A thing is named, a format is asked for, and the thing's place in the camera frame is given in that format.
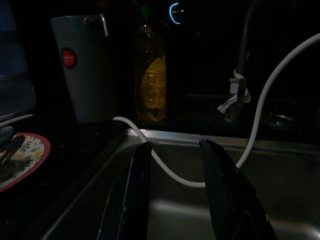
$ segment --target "sink basin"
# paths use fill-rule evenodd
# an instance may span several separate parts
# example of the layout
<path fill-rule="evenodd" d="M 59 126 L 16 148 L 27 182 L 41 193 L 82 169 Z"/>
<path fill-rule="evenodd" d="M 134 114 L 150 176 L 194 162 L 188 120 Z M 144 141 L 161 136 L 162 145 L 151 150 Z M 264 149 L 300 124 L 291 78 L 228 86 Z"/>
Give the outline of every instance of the sink basin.
<path fill-rule="evenodd" d="M 203 182 L 199 139 L 222 145 L 234 162 L 246 139 L 144 130 L 165 164 L 180 177 Z M 92 178 L 43 239 L 97 238 L 109 191 L 141 144 L 128 136 Z M 320 147 L 257 140 L 241 172 L 256 189 L 279 240 L 320 239 Z M 151 161 L 148 240 L 213 240 L 214 231 L 204 188 L 171 179 Z"/>

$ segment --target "plastic bottle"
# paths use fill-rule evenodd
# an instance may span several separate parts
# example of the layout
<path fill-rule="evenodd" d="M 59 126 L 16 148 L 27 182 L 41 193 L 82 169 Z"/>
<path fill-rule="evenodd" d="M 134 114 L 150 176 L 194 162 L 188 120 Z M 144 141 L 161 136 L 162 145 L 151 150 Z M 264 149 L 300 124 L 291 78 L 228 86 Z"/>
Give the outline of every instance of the plastic bottle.
<path fill-rule="evenodd" d="M 141 119 L 159 122 L 166 117 L 164 37 L 152 21 L 152 9 L 143 9 L 134 37 L 136 114 Z"/>

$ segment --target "plate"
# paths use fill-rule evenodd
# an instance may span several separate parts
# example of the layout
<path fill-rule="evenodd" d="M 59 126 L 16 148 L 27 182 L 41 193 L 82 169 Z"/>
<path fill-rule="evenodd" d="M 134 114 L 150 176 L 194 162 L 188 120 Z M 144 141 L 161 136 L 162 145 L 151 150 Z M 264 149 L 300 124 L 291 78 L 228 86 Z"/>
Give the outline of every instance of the plate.
<path fill-rule="evenodd" d="M 6 163 L 0 165 L 0 192 L 19 183 L 32 174 L 46 160 L 50 153 L 50 142 L 33 133 L 17 133 L 25 140 L 19 150 Z"/>

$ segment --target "black countertop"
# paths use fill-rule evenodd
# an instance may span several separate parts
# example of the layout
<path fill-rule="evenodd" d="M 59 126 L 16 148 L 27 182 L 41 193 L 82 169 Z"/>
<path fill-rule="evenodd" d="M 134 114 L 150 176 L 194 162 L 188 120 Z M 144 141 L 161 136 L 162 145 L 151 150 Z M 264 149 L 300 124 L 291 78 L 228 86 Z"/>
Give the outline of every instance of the black countertop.
<path fill-rule="evenodd" d="M 0 193 L 0 239 L 39 239 L 106 161 L 126 126 L 80 124 L 46 112 L 13 126 L 47 138 L 51 152 L 33 174 Z"/>

